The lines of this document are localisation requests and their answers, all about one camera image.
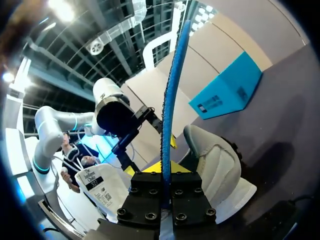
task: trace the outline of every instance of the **blue box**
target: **blue box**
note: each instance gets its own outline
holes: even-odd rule
[[[240,111],[255,91],[261,70],[244,51],[189,104],[202,119]]]

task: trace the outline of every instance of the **label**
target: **label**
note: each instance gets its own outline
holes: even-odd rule
[[[101,174],[99,172],[94,171],[93,169],[91,169],[91,167],[83,169],[79,173],[79,175],[80,175],[80,178],[81,178],[83,184],[86,185],[86,186],[89,183],[91,183],[93,180],[96,180],[97,178],[101,177]]]
[[[109,192],[107,192],[107,190],[105,189],[105,187],[103,187],[103,185],[101,184],[101,186],[98,189],[95,189],[94,191],[94,196],[99,200],[99,202],[101,204],[103,204],[106,208],[108,208],[110,205],[113,204],[113,199],[112,196],[110,195]]]
[[[89,182],[87,185],[85,185],[85,187],[88,191],[90,191],[91,189],[98,186],[98,184],[102,183],[103,181],[104,180],[103,180],[102,176],[99,176],[97,179],[94,179],[91,182]]]
[[[94,195],[98,201],[108,208],[113,204],[113,198],[105,185],[103,184],[104,179],[101,174],[97,170],[93,170],[94,168],[85,168],[80,172],[80,178],[85,185],[86,189],[90,191],[90,194]]]

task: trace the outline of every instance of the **ceiling duct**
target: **ceiling duct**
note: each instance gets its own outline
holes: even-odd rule
[[[134,16],[122,21],[109,30],[104,31],[96,39],[87,44],[86,49],[91,55],[95,56],[100,54],[104,49],[104,45],[110,43],[113,39],[129,29],[134,28],[143,21],[147,14],[146,0],[132,0],[132,5]]]

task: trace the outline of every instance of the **blue band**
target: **blue band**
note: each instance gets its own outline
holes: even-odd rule
[[[34,167],[37,169],[37,170],[39,170],[39,171],[41,171],[41,172],[49,172],[49,170],[50,170],[50,167],[49,168],[47,168],[47,169],[43,169],[43,168],[41,168],[41,167],[39,167],[37,164],[36,164],[36,162],[35,162],[35,159],[33,158],[32,159],[32,162],[33,162],[33,165],[34,165]]]
[[[77,125],[78,125],[78,119],[77,119],[77,116],[76,114],[73,112],[72,113],[74,115],[74,118],[75,118],[75,124],[74,124],[74,128],[72,129],[72,131],[76,130],[77,129]]]

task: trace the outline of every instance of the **qr code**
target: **qr code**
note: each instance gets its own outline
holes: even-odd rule
[[[111,195],[109,193],[104,195],[104,197],[106,198],[107,201],[110,201],[112,199],[112,197],[111,197]]]

